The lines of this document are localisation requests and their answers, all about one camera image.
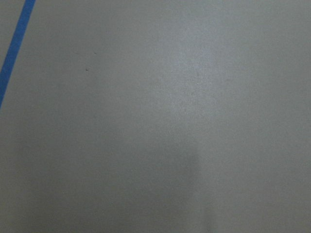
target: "floor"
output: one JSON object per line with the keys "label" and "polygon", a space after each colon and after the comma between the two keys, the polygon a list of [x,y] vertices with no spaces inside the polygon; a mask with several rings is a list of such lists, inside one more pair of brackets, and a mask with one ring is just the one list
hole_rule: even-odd
{"label": "floor", "polygon": [[[0,62],[23,0],[0,2]],[[311,229],[311,1],[37,1],[0,110],[0,232]]]}

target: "gray surface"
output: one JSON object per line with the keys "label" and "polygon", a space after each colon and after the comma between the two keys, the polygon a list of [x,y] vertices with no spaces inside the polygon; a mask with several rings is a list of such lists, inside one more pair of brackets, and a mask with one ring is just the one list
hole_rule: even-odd
{"label": "gray surface", "polygon": [[37,1],[0,112],[0,230],[309,232],[310,10]]}

